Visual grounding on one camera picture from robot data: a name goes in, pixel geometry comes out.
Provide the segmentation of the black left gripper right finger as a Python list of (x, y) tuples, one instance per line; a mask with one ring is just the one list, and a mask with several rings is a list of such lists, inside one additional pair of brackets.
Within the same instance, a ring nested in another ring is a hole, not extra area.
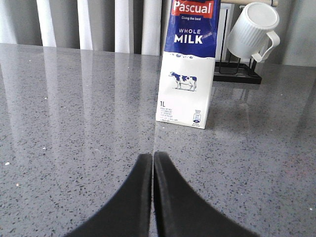
[(154, 206), (160, 237), (254, 237), (203, 200), (166, 152), (154, 154)]

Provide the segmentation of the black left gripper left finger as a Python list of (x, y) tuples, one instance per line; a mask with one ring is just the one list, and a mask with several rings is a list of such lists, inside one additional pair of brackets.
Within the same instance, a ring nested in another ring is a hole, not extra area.
[(152, 155), (138, 156), (116, 194), (68, 237), (147, 237), (151, 212)]

